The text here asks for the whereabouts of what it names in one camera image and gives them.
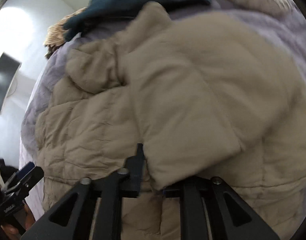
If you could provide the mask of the left hand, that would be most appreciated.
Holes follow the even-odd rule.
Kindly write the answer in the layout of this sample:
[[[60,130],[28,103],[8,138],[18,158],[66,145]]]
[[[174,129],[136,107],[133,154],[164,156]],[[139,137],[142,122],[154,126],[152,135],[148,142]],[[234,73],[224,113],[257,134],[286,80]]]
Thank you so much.
[[[29,206],[24,202],[24,207],[14,214],[17,222],[27,231],[35,223],[35,218]],[[17,227],[11,224],[3,224],[1,228],[10,239],[20,239],[21,235]]]

